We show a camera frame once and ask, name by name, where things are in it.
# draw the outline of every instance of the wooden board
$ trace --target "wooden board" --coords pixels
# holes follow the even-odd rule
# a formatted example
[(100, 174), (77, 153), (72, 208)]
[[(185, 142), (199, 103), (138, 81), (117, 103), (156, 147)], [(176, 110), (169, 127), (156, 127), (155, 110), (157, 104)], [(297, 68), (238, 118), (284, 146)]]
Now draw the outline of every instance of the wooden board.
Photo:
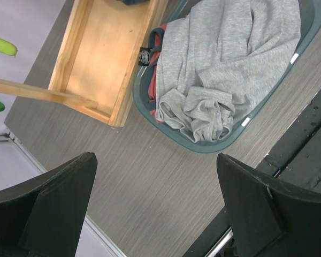
[(71, 104), (76, 106), (85, 106), (89, 108), (96, 108), (95, 101), (83, 98), (77, 95), (65, 94), (62, 92), (55, 92), (44, 88), (24, 85), (21, 83), (0, 79), (0, 93), (38, 99), (43, 101), (51, 101), (62, 103), (65, 105)]
[(81, 96), (97, 108), (68, 105), (123, 126), (132, 103), (139, 48), (160, 24), (167, 1), (127, 6), (115, 0), (75, 0), (49, 89)]

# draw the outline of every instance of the wooden drawer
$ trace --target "wooden drawer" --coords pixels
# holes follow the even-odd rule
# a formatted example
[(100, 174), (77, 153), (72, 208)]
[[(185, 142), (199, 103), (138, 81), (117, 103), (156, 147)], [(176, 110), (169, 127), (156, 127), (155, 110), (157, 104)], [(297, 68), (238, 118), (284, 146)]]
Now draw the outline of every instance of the wooden drawer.
[(97, 102), (67, 106), (123, 126), (132, 103), (140, 46), (146, 46), (167, 0), (126, 6), (116, 0), (75, 0), (49, 89)]

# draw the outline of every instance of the red garment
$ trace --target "red garment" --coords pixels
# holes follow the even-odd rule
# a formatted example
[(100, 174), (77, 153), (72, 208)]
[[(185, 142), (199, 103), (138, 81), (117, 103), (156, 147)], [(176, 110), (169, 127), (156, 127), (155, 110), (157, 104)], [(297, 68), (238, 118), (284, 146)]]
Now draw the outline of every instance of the red garment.
[[(161, 25), (160, 28), (162, 28), (165, 31), (166, 30), (166, 24)], [(163, 39), (159, 36), (159, 34), (156, 34), (156, 36), (155, 36), (155, 46), (156, 47), (161, 46), (162, 42), (163, 42)], [(160, 55), (161, 55), (161, 51), (154, 52), (154, 54), (151, 57), (150, 63), (153, 63)], [(150, 83), (149, 90), (148, 90), (149, 97), (152, 100), (156, 99), (156, 71), (157, 71), (157, 65), (155, 65), (154, 73), (152, 75), (151, 83)]]

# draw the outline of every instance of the gray clothing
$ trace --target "gray clothing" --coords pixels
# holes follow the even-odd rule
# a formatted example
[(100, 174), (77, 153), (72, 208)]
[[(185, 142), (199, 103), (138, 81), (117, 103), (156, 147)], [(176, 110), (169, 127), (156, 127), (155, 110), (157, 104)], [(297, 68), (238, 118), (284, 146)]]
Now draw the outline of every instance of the gray clothing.
[(193, 142), (224, 139), (276, 85), (299, 39), (297, 0), (202, 0), (167, 25), (156, 119)]

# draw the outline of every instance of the laundry basket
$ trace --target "laundry basket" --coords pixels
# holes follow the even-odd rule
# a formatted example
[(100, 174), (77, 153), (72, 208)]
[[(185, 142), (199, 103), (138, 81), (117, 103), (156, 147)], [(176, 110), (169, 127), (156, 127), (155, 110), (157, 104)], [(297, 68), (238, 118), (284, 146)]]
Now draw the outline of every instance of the laundry basket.
[[(192, 1), (180, 1), (175, 11), (170, 16), (168, 22), (182, 18), (190, 11), (190, 7), (194, 4)], [(301, 39), (297, 45), (295, 54), (291, 60), (291, 63), (282, 76), (282, 78), (278, 81), (275, 87), (270, 91), (267, 97), (241, 122), (235, 124), (233, 126), (231, 134), (222, 141), (216, 142), (197, 142), (193, 143), (187, 137), (182, 135), (178, 130), (174, 130), (167, 126), (164, 123), (157, 123), (155, 117), (150, 114), (150, 110), (148, 109), (148, 85), (145, 82), (144, 72), (146, 70), (145, 67), (140, 68), (138, 75), (134, 81), (133, 85), (133, 99), (135, 105), (137, 106), (140, 113), (144, 115), (144, 117), (151, 122), (156, 128), (162, 131), (169, 138), (177, 142), (178, 144), (188, 148), (191, 151), (198, 153), (215, 153), (221, 151), (222, 149), (231, 145), (244, 131), (244, 129), (250, 124), (252, 119), (257, 115), (257, 113), (261, 110), (273, 92), (278, 88), (280, 83), (283, 81), (285, 76), (289, 73), (295, 62), (300, 58), (303, 54), (309, 43), (313, 40), (319, 29), (321, 28), (321, 0), (299, 0), (300, 6), (300, 14), (301, 14)]]

